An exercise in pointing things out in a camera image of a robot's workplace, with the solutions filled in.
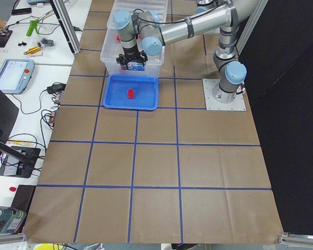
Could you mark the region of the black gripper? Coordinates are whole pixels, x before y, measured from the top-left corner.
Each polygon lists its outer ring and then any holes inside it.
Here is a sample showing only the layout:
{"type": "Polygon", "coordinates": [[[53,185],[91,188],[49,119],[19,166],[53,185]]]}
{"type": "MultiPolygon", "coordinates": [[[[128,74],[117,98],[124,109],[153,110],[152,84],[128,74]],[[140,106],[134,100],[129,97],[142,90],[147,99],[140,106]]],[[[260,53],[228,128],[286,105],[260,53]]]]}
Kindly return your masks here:
{"type": "Polygon", "coordinates": [[[124,52],[116,59],[122,70],[144,70],[147,61],[148,57],[144,51],[135,51],[131,54],[124,52]]]}

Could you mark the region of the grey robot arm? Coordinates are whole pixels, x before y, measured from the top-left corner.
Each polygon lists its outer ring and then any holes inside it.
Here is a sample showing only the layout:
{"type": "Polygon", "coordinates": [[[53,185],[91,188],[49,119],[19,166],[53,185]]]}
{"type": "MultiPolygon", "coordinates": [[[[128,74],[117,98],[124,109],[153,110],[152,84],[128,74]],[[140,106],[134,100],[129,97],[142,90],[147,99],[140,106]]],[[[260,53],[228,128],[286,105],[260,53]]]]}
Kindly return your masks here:
{"type": "Polygon", "coordinates": [[[214,51],[213,61],[221,79],[213,88],[212,95],[216,101],[228,104],[240,94],[238,88],[247,74],[246,67],[235,60],[239,23],[254,12],[258,1],[197,3],[201,12],[169,23],[160,22],[157,13],[151,10],[117,11],[114,26],[124,52],[116,61],[124,70],[130,63],[144,66],[148,56],[158,55],[164,46],[219,28],[219,45],[214,51]]]}

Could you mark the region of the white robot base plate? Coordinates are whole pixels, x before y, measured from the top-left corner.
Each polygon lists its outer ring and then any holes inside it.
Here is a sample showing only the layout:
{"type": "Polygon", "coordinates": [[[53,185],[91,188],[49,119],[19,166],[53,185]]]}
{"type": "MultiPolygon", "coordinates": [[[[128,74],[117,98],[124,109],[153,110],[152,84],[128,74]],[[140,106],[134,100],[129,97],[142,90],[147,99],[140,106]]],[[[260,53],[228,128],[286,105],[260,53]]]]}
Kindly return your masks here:
{"type": "Polygon", "coordinates": [[[246,111],[241,86],[234,93],[226,93],[220,89],[219,82],[220,79],[202,79],[206,110],[246,111]]]}

